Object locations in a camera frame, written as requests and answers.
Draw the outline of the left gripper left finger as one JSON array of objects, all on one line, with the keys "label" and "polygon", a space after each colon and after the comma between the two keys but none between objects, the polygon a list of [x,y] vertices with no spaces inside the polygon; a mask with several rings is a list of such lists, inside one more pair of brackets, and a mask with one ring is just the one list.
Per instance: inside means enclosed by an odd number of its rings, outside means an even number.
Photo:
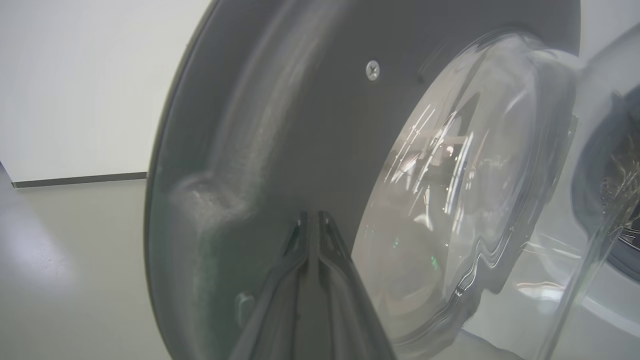
[{"label": "left gripper left finger", "polygon": [[230,360],[294,360],[300,276],[309,259],[308,213],[300,212],[263,283]]}]

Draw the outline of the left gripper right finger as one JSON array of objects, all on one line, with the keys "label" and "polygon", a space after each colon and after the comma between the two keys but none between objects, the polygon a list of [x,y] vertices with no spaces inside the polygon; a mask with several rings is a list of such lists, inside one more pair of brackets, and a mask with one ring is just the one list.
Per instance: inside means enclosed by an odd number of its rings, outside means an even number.
[{"label": "left gripper right finger", "polygon": [[318,269],[329,313],[331,360],[396,360],[338,225],[318,213]]}]

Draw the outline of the washing machine door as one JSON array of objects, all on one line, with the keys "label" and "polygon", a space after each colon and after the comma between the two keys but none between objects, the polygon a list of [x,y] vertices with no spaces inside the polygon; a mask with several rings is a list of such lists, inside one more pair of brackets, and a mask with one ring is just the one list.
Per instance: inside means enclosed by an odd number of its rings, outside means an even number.
[{"label": "washing machine door", "polygon": [[230,360],[300,212],[294,360],[331,360],[319,212],[350,252],[402,124],[469,46],[576,53],[580,0],[214,0],[183,55],[148,173],[144,255],[172,360]]}]

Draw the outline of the white front-load washing machine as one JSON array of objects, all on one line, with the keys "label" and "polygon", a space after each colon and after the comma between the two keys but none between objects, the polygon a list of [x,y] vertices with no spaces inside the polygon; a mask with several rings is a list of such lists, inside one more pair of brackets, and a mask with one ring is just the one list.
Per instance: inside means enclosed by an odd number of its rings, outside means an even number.
[{"label": "white front-load washing machine", "polygon": [[432,360],[640,360],[640,0],[586,0],[580,59],[526,46],[560,88],[535,86],[519,198],[473,237]]}]

